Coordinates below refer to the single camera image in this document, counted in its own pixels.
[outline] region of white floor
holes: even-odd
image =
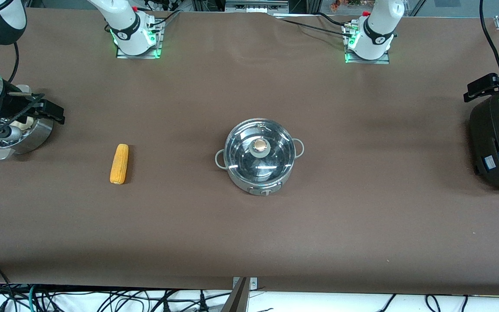
[[[210,290],[206,291],[206,296],[222,294],[228,291]],[[149,292],[153,298],[159,298],[163,292]],[[193,299],[199,300],[198,290],[182,290],[171,299]],[[88,294],[88,295],[62,295],[55,297],[55,303],[62,308],[64,312],[96,312],[104,300],[109,298],[107,294]],[[251,292],[248,312],[378,312],[381,310],[390,295],[382,294],[325,294],[309,292]],[[436,296],[441,312],[460,312],[463,304],[463,296]],[[208,300],[209,307],[221,306],[226,302],[227,296]],[[4,296],[0,295],[0,305],[4,301]],[[186,308],[189,303],[170,303],[172,312],[179,312]],[[107,308],[106,312],[114,312],[116,304],[112,308]],[[139,302],[128,302],[121,308],[122,312],[140,312],[147,311],[149,306],[145,304],[144,308]],[[14,311],[14,306],[10,303],[6,307],[6,312]],[[20,312],[29,312],[24,306],[19,306]],[[387,312],[428,312],[428,307],[424,303],[424,296],[419,295],[398,295],[390,304]],[[469,297],[469,302],[465,308],[466,312],[499,312],[499,298],[489,297]]]

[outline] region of white label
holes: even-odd
[[[488,170],[492,170],[493,168],[496,167],[496,164],[494,163],[494,158],[492,155],[485,157],[485,164]]]

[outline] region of pot lid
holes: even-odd
[[[265,118],[246,120],[228,135],[224,163],[234,176],[266,185],[278,182],[294,164],[292,137],[279,123]]]

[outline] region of table surface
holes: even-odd
[[[462,99],[497,71],[478,20],[403,18],[390,65],[346,64],[336,35],[259,13],[181,13],[153,61],[115,59],[104,25],[96,10],[28,10],[14,83],[67,122],[0,162],[12,282],[499,293],[499,191],[473,174],[479,101]],[[13,62],[0,46],[3,77]],[[213,161],[255,117],[306,147],[270,197]],[[113,185],[119,143],[128,177]]]

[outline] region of gray floor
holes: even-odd
[[[65,9],[94,9],[86,0],[33,0],[32,6]],[[499,14],[499,0],[485,0],[485,17]],[[479,17],[479,0],[427,0],[418,16]]]

